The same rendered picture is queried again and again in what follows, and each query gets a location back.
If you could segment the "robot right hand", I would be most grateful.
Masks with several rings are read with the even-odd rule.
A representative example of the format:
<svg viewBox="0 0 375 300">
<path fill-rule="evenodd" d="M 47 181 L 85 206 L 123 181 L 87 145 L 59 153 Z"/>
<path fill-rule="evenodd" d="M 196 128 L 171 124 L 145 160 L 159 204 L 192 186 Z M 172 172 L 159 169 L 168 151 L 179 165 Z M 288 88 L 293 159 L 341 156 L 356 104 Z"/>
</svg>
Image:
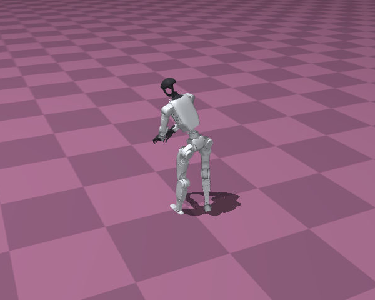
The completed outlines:
<svg viewBox="0 0 375 300">
<path fill-rule="evenodd" d="M 166 142 L 167 142 L 167 140 L 173 135 L 173 133 L 175 133 L 172 129 L 175 127 L 175 125 L 174 126 L 172 126 L 170 129 L 168 129 L 168 132 L 166 133 Z M 164 141 L 163 141 L 164 142 Z"/>
</svg>

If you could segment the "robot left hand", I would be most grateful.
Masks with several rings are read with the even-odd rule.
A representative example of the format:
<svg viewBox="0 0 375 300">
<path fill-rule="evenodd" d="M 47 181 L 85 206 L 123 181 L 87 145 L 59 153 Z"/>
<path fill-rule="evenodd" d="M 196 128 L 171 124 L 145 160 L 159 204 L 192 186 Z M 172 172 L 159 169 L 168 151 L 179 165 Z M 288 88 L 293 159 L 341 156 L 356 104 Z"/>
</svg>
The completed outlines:
<svg viewBox="0 0 375 300">
<path fill-rule="evenodd" d="M 158 140 L 158 141 L 161 141 L 161 139 L 160 139 L 158 136 L 159 136 L 159 135 L 157 135 L 157 136 L 153 139 L 153 142 L 154 142 L 154 141 L 157 142 L 157 140 Z M 154 142 L 154 144 L 155 144 L 155 142 Z"/>
</svg>

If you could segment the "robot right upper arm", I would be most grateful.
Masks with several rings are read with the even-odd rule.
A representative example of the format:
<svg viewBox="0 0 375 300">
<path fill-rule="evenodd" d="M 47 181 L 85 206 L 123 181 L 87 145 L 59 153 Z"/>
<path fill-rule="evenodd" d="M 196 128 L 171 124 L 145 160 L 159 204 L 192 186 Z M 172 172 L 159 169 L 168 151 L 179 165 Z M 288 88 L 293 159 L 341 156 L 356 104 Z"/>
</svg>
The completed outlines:
<svg viewBox="0 0 375 300">
<path fill-rule="evenodd" d="M 186 94 L 191 98 L 191 101 L 194 104 L 194 98 L 195 98 L 195 96 L 193 94 L 189 94 L 189 93 L 186 93 Z"/>
</svg>

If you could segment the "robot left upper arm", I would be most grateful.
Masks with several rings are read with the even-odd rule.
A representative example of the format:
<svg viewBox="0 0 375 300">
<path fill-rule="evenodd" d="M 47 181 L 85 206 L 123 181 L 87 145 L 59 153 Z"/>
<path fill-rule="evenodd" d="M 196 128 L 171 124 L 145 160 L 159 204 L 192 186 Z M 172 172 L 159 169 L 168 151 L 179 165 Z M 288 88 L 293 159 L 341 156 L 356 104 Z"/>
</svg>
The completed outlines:
<svg viewBox="0 0 375 300">
<path fill-rule="evenodd" d="M 168 121 L 170 115 L 173 113 L 173 105 L 167 104 L 161 109 L 161 130 L 160 133 L 168 133 Z"/>
</svg>

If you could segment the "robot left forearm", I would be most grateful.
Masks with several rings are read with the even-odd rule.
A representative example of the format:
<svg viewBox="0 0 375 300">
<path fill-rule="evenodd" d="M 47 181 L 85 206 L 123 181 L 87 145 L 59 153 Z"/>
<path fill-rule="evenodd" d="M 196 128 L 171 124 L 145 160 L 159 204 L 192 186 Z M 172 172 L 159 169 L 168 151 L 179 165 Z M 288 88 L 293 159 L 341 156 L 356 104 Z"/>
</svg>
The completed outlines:
<svg viewBox="0 0 375 300">
<path fill-rule="evenodd" d="M 165 138 L 166 138 L 166 133 L 161 133 L 160 130 L 161 130 L 161 125 L 159 127 L 159 136 L 158 137 L 161 139 L 161 141 L 164 141 Z"/>
</svg>

